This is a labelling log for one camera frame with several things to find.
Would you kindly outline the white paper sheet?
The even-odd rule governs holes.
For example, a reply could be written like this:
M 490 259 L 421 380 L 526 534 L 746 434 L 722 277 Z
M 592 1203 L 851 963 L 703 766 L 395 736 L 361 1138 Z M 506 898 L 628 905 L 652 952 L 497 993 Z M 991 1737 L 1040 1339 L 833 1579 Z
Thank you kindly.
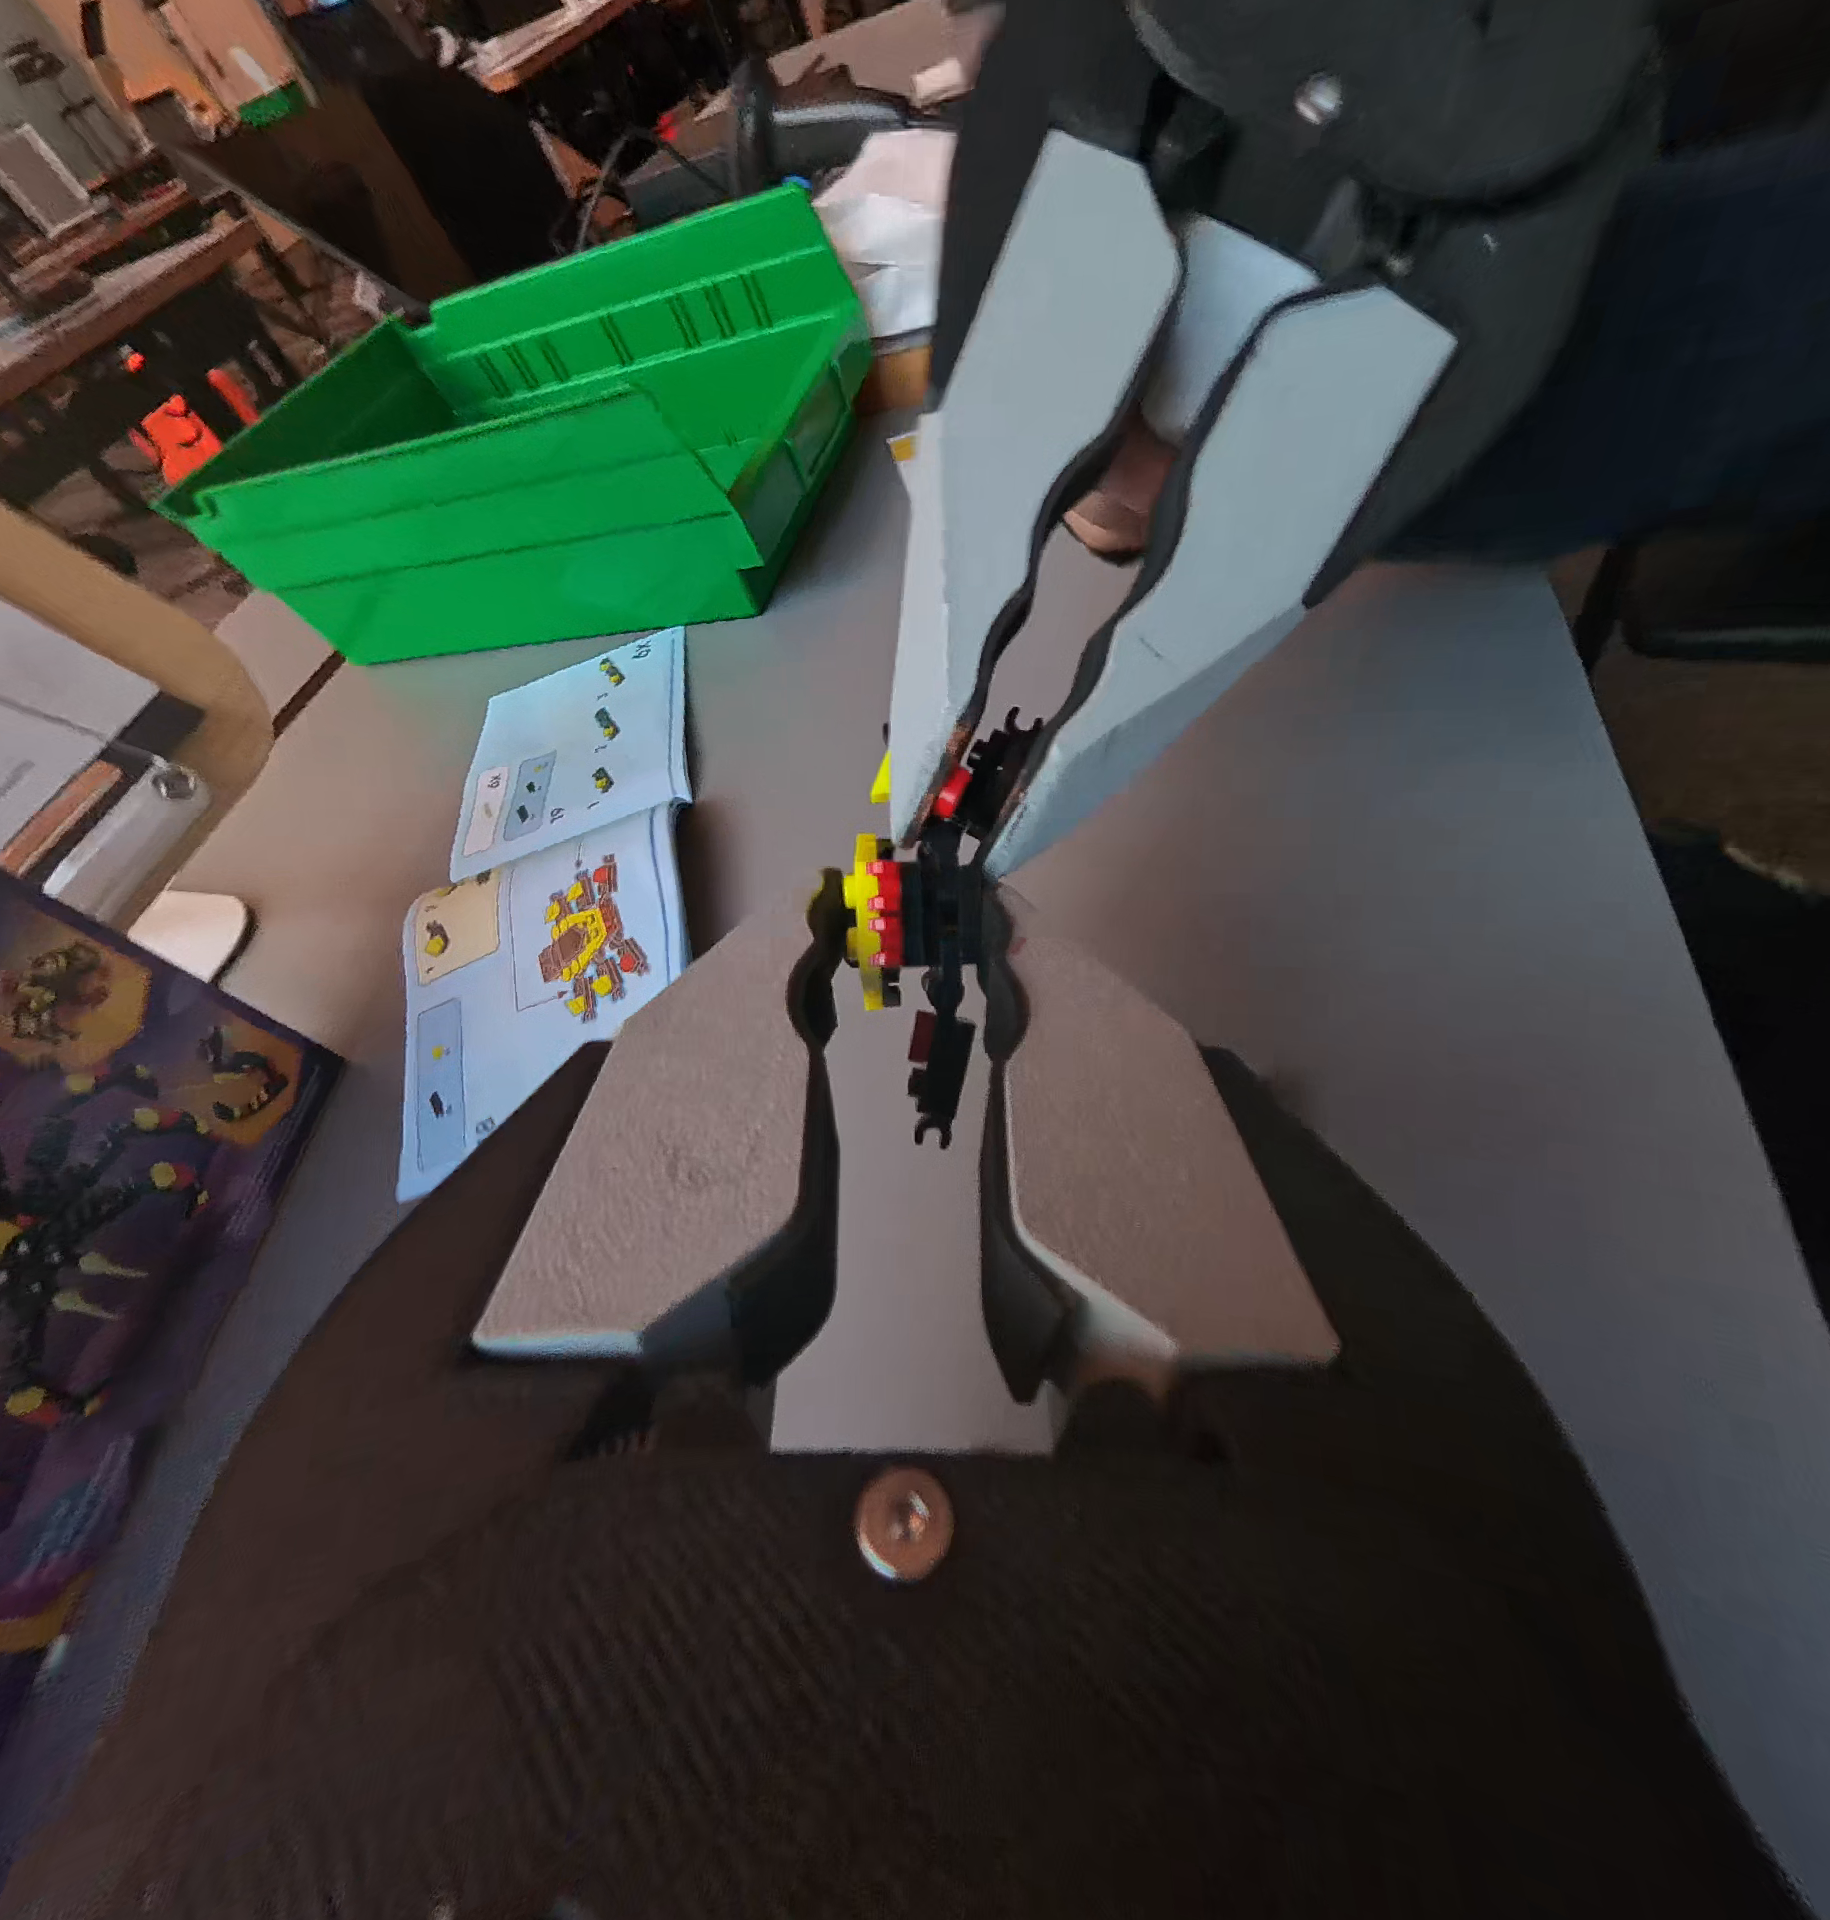
M 874 344 L 933 326 L 953 140 L 952 129 L 870 130 L 855 159 L 815 193 Z

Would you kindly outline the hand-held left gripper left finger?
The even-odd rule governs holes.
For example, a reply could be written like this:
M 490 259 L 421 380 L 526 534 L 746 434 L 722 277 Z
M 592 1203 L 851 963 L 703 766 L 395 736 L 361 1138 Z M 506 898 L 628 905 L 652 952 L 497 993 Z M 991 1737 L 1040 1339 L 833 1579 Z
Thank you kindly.
M 479 1359 L 763 1395 L 818 1339 L 839 965 L 839 900 L 784 900 L 622 1024 L 470 1331 Z

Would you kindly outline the black yellow red lego model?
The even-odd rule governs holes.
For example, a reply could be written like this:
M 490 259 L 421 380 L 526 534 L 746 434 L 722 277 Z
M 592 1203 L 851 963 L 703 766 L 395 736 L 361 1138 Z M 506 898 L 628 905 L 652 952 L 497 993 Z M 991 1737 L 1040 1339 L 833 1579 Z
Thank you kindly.
M 921 1008 L 910 1029 L 914 1140 L 952 1145 L 977 1029 L 961 1017 L 971 977 L 984 973 L 987 875 L 979 842 L 1000 806 L 1015 793 L 1040 720 L 1002 726 L 977 736 L 937 781 L 921 831 L 910 846 L 859 833 L 851 869 L 839 878 L 847 963 L 859 973 L 863 1008 L 899 1008 L 902 973 L 920 983 Z

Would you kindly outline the green plastic bin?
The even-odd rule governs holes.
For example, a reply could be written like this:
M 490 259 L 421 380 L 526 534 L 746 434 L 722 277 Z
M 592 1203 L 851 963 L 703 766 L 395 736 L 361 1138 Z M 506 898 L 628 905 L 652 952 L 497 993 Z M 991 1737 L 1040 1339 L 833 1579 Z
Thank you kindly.
M 784 184 L 374 323 L 152 511 L 359 667 L 746 618 L 868 367 Z

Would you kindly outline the wooden workbench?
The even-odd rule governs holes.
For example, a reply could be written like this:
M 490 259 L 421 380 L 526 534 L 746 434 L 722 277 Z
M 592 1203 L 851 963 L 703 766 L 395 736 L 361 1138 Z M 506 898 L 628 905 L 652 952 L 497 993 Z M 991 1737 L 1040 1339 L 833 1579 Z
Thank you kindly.
M 0 344 L 0 410 L 30 396 L 86 356 L 126 344 L 183 294 L 226 277 L 267 245 L 252 218 L 223 218 L 206 234 L 92 277 L 88 294 Z

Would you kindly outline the purple yellow lego box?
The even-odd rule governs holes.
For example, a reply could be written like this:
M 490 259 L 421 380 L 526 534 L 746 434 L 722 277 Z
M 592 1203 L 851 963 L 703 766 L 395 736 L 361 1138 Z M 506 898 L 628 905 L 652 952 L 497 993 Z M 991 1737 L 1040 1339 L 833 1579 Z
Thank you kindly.
M 343 1070 L 0 869 L 0 1756 Z

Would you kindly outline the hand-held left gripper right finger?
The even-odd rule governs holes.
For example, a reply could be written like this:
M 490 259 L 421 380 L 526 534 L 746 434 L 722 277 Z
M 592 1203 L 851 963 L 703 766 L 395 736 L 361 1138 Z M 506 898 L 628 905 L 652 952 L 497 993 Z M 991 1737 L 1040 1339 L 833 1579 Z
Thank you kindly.
M 1005 1395 L 1166 1400 L 1333 1366 L 1333 1319 L 1191 1035 L 1005 887 L 979 991 L 979 1320 Z

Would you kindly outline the light blue instruction booklet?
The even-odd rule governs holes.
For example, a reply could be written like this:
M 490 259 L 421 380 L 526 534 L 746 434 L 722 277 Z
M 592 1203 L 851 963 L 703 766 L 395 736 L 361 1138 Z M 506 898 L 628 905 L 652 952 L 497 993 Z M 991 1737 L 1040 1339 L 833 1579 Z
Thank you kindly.
M 399 1204 L 690 965 L 686 627 L 490 698 L 447 875 L 399 924 Z

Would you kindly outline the person's right hand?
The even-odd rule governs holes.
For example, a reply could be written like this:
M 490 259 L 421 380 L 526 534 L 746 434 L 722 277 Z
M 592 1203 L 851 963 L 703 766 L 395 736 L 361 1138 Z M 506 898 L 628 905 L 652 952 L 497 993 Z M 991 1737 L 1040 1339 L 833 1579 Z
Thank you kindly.
M 1065 528 L 1090 554 L 1128 563 L 1143 554 L 1150 516 L 1166 488 L 1176 448 L 1136 407 L 1094 484 L 1065 511 Z

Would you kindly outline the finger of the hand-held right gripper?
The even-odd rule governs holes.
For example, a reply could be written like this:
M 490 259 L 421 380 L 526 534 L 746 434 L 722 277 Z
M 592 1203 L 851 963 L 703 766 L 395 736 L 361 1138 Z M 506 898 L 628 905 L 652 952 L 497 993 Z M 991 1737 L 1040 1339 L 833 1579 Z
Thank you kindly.
M 1139 778 L 1306 613 L 1306 597 L 1456 358 L 1386 286 L 1277 302 L 1166 474 L 1133 589 L 1084 650 L 979 851 L 1002 878 Z
M 1146 172 L 1047 130 L 943 396 L 917 426 L 888 826 L 921 833 L 1027 608 L 1055 500 L 1104 453 L 1181 286 Z

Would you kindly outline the instruction sheet on wooden board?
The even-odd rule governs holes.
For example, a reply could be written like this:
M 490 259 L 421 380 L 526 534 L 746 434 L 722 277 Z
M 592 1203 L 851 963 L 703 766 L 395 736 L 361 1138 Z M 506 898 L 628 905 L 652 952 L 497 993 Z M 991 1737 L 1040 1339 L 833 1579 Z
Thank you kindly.
M 273 758 L 247 667 L 187 613 L 0 503 L 0 869 L 212 983 L 255 934 L 179 875 Z

